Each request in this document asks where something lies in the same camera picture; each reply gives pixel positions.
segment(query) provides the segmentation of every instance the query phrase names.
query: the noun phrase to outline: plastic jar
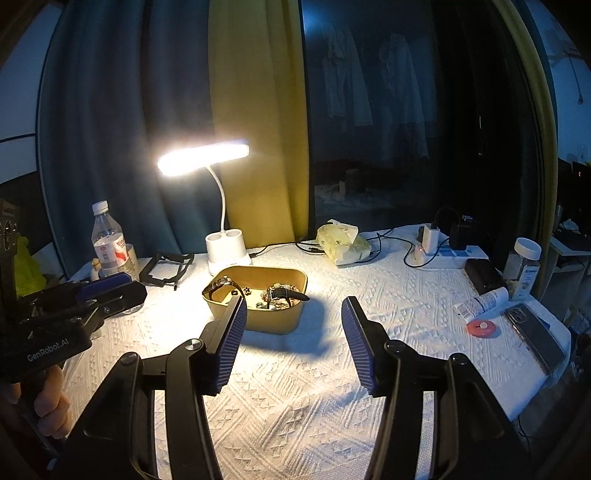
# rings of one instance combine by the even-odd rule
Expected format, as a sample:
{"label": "plastic jar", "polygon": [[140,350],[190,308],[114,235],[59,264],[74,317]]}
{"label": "plastic jar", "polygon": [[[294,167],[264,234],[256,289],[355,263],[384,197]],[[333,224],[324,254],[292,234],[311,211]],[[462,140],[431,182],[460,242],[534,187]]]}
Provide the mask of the plastic jar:
{"label": "plastic jar", "polygon": [[542,247],[533,240],[520,237],[515,241],[503,271],[509,300],[523,301],[528,297],[540,270],[541,254]]}

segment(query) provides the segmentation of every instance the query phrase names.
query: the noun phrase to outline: yellow tray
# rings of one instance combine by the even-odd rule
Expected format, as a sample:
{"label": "yellow tray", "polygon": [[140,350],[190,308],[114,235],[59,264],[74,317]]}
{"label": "yellow tray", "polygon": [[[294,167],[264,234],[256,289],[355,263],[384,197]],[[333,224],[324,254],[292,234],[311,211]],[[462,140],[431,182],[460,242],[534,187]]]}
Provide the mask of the yellow tray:
{"label": "yellow tray", "polygon": [[[300,292],[306,293],[308,276],[304,272],[293,268],[235,265],[224,268],[214,277],[214,280],[224,275],[230,277],[243,290],[245,287],[251,289],[251,294],[246,295],[246,306],[248,307],[247,330],[285,335],[297,328],[305,302],[300,301],[292,308],[284,310],[258,309],[256,304],[262,302],[261,293],[275,283],[294,285]],[[203,296],[215,318],[221,318],[226,311],[226,305],[232,298],[232,290],[235,289],[230,285],[226,285],[213,292],[211,300],[209,300],[209,296]]]}

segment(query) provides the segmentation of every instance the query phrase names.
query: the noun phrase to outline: jar label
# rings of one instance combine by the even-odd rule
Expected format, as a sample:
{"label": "jar label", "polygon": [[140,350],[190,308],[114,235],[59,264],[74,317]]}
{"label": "jar label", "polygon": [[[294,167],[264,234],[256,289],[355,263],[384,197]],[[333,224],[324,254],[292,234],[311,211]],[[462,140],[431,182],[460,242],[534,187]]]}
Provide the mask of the jar label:
{"label": "jar label", "polygon": [[538,265],[530,265],[522,270],[511,300],[525,300],[527,298],[534,286],[539,270]]}

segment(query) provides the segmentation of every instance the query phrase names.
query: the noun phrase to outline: desk lamp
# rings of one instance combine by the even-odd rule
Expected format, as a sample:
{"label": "desk lamp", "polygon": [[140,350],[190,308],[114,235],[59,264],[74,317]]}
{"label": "desk lamp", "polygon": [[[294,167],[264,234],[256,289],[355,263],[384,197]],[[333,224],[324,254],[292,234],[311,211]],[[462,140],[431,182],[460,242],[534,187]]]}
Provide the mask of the desk lamp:
{"label": "desk lamp", "polygon": [[244,140],[220,142],[195,148],[183,148],[168,153],[158,160],[158,168],[166,176],[185,175],[205,167],[216,181],[222,195],[222,221],[220,231],[205,237],[209,273],[216,275],[231,265],[250,265],[251,258],[246,253],[242,230],[225,230],[226,195],[222,182],[211,168],[214,163],[247,157],[248,144]]}

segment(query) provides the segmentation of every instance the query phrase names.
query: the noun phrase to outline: bottle label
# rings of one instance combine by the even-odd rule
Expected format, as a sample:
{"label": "bottle label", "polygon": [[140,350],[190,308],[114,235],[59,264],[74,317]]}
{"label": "bottle label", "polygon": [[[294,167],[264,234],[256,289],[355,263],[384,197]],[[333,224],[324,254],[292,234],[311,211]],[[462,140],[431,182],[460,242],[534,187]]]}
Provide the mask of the bottle label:
{"label": "bottle label", "polygon": [[120,267],[129,258],[123,233],[114,233],[97,240],[95,252],[102,268]]}
{"label": "bottle label", "polygon": [[540,268],[537,265],[525,267],[522,272],[511,300],[525,300],[531,292],[531,287],[534,286],[535,278],[538,275]]}

